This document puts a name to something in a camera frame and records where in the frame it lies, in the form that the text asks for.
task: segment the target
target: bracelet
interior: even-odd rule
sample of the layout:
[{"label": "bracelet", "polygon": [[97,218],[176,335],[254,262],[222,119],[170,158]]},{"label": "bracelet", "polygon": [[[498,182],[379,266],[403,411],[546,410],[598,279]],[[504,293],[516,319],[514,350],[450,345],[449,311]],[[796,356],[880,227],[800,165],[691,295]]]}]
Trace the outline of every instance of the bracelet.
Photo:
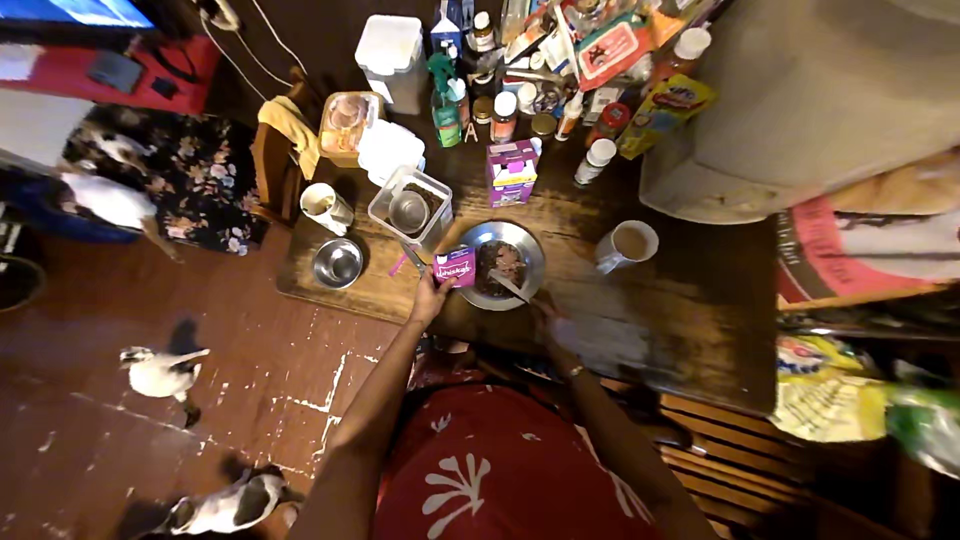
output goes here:
[{"label": "bracelet", "polygon": [[579,366],[571,369],[570,371],[566,372],[566,378],[567,378],[567,380],[573,380],[574,377],[580,375],[580,372],[584,371],[585,369],[587,369],[587,368],[585,368],[585,367],[582,366],[582,365],[579,365]]}]

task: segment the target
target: metal plate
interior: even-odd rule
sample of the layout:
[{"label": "metal plate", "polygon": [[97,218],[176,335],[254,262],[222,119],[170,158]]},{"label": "metal plate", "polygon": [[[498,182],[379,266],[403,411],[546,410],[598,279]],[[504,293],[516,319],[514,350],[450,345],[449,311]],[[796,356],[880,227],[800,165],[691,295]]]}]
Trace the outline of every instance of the metal plate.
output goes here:
[{"label": "metal plate", "polygon": [[[519,225],[507,221],[488,221],[481,223],[473,229],[467,231],[460,237],[460,243],[477,250],[479,257],[480,246],[487,242],[499,240],[508,243],[516,248],[527,265],[526,275],[524,276],[523,286],[520,292],[527,298],[534,294],[543,285],[543,275],[546,272],[546,258],[543,256],[543,250],[540,248],[537,239],[530,232]],[[485,279],[480,276],[480,268],[477,268],[477,280]],[[482,294],[475,287],[464,287],[457,289],[460,294],[467,299],[467,302],[490,311],[506,311],[514,307],[523,306],[523,301],[515,296],[508,298],[495,298]]]},{"label": "metal plate", "polygon": [[313,257],[313,277],[331,289],[349,287],[363,270],[363,253],[348,238],[328,240]]}]

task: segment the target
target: green spray bottle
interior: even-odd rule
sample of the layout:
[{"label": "green spray bottle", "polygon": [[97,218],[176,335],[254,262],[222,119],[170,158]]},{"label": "green spray bottle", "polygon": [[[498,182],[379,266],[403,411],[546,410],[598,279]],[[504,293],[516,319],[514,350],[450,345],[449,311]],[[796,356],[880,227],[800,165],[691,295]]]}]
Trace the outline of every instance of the green spray bottle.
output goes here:
[{"label": "green spray bottle", "polygon": [[457,102],[447,97],[447,80],[457,77],[453,70],[453,60],[445,54],[434,53],[427,61],[426,68],[433,74],[434,89],[430,95],[430,109],[433,125],[437,128],[437,140],[441,146],[449,148],[460,142],[460,113],[457,111]]}]

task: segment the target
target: purple cat food box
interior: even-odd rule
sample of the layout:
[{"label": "purple cat food box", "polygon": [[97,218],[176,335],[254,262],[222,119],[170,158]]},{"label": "purple cat food box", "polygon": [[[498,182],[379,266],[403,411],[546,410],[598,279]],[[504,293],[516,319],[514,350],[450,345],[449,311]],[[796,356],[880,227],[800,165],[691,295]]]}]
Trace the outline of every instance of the purple cat food box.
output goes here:
[{"label": "purple cat food box", "polygon": [[487,147],[487,178],[490,181],[490,206],[525,205],[537,181],[540,145],[533,140],[518,140]]},{"label": "purple cat food box", "polygon": [[477,257],[473,248],[464,248],[433,257],[433,276],[443,283],[456,277],[453,288],[472,287],[476,278]]}]

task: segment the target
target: hand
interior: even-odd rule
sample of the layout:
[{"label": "hand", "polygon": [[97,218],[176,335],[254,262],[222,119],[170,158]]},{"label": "hand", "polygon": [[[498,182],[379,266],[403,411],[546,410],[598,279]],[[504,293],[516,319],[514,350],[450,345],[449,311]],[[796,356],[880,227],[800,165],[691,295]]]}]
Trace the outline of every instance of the hand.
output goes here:
[{"label": "hand", "polygon": [[444,307],[446,293],[450,292],[456,282],[456,278],[450,278],[438,287],[433,280],[433,267],[427,266],[423,270],[423,276],[420,277],[420,283],[417,284],[414,308],[410,311],[410,318],[407,321],[419,323],[424,328],[429,326]]},{"label": "hand", "polygon": [[553,298],[547,291],[539,294],[540,298],[532,298],[530,304],[534,308],[534,323],[537,326],[537,335],[543,340],[547,353],[553,359],[554,364],[561,371],[568,371],[572,367],[580,365],[580,358],[571,351],[561,340],[557,339],[556,331],[558,327],[563,327],[563,331],[570,333],[568,339],[563,340],[569,343],[573,337],[573,324],[565,317],[565,313],[557,308],[553,303]]}]

